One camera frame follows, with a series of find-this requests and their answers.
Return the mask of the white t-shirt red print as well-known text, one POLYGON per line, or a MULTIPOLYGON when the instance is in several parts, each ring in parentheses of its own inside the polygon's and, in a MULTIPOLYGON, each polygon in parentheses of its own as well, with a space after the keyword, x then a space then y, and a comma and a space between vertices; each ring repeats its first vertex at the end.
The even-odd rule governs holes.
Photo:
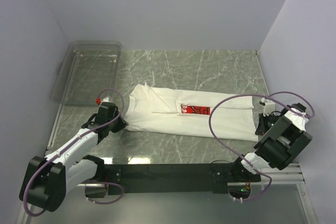
POLYGON ((256 142, 251 97, 138 84, 125 114, 129 131, 256 142))

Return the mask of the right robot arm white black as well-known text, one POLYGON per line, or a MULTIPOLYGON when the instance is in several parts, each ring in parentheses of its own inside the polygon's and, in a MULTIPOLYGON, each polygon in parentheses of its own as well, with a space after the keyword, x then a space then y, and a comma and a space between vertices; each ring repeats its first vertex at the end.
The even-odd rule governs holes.
POLYGON ((255 131, 259 141, 253 152, 235 160, 230 169, 232 179, 241 182, 266 168, 283 170, 312 141, 306 131, 306 107, 295 103, 289 108, 259 114, 255 131))

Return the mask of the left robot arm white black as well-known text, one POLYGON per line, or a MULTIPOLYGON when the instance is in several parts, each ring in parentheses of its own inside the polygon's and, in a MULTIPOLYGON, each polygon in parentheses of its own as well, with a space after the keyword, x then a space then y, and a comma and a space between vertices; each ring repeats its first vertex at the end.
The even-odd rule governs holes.
POLYGON ((45 157, 33 157, 27 166, 19 199, 30 216, 38 216, 29 205, 42 211, 59 208, 67 193, 83 182, 108 185, 104 160, 86 153, 109 133, 127 125, 122 110, 114 103, 102 101, 98 112, 84 123, 77 134, 45 157))

